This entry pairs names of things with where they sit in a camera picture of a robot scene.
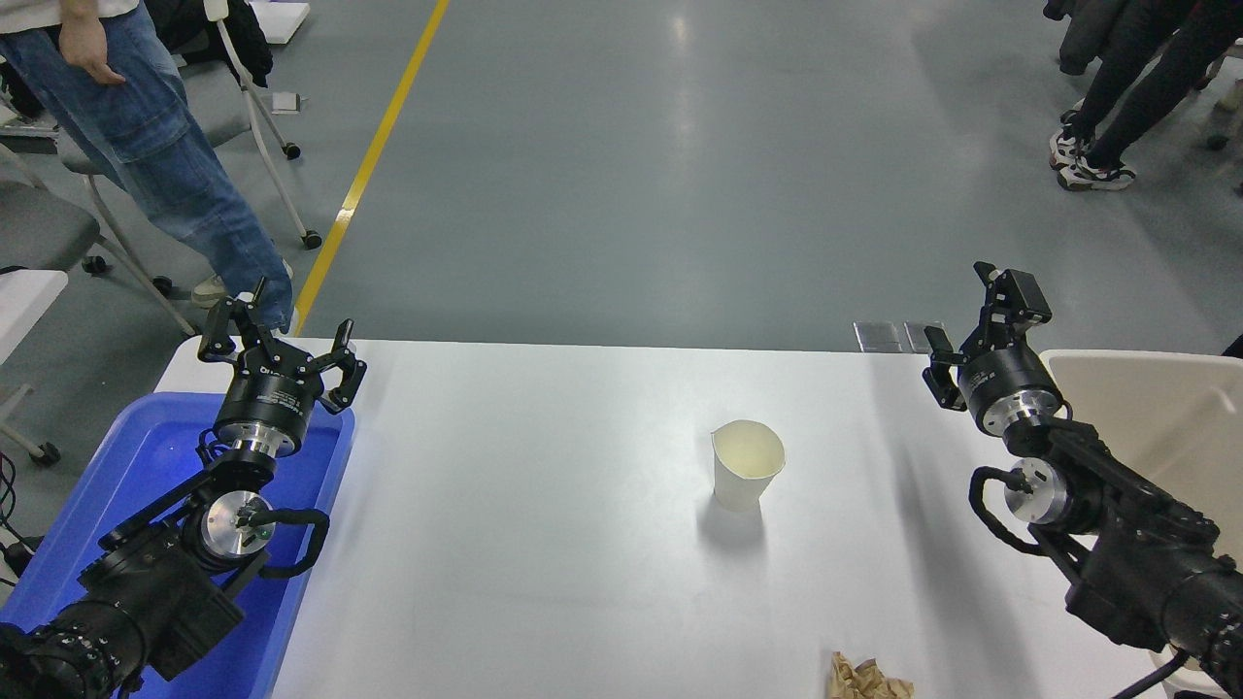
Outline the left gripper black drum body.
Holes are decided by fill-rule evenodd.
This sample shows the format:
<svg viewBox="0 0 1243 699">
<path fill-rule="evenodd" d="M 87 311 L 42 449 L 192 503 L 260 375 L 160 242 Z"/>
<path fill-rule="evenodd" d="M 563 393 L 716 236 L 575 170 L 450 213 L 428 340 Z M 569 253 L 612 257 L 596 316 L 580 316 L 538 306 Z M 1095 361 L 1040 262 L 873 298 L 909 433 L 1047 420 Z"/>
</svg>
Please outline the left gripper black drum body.
<svg viewBox="0 0 1243 699">
<path fill-rule="evenodd" d="M 218 437 L 236 438 L 244 424 L 260 423 L 302 442 L 316 399 L 323 393 L 307 352 L 242 352 L 214 420 Z"/>
</svg>

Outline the person's hand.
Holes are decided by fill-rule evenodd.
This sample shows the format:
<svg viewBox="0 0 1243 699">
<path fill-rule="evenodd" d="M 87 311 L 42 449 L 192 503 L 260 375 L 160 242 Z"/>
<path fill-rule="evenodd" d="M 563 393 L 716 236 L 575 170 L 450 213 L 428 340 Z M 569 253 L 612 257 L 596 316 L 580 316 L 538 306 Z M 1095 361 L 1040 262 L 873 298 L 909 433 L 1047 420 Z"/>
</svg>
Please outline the person's hand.
<svg viewBox="0 0 1243 699">
<path fill-rule="evenodd" d="M 63 15 L 58 51 L 65 61 L 81 68 L 98 85 L 124 85 L 127 80 L 108 63 L 108 45 L 101 17 Z"/>
</svg>

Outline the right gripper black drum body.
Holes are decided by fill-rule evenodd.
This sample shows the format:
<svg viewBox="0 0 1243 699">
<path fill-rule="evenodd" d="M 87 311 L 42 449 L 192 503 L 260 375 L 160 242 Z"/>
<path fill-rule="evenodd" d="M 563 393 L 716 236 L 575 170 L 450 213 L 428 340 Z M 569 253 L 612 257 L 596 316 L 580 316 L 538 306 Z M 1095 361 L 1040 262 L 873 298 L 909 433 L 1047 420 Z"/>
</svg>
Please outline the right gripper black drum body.
<svg viewBox="0 0 1243 699">
<path fill-rule="evenodd" d="M 989 350 L 958 369 L 958 388 L 978 429 L 1007 429 L 1021 417 L 1057 415 L 1062 392 L 1034 350 Z"/>
</svg>

